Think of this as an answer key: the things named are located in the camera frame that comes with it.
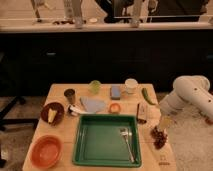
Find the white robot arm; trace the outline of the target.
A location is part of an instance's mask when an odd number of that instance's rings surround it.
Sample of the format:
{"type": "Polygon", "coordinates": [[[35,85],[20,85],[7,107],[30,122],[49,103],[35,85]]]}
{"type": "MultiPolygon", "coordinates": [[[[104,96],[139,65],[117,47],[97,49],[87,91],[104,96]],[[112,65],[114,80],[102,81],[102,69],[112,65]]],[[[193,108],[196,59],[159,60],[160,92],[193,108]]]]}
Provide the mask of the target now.
{"type": "Polygon", "coordinates": [[[177,114],[187,104],[192,104],[213,121],[213,95],[209,93],[210,81],[201,75],[179,76],[173,82],[173,90],[160,102],[161,117],[158,131],[164,131],[170,124],[170,115],[177,114]]]}

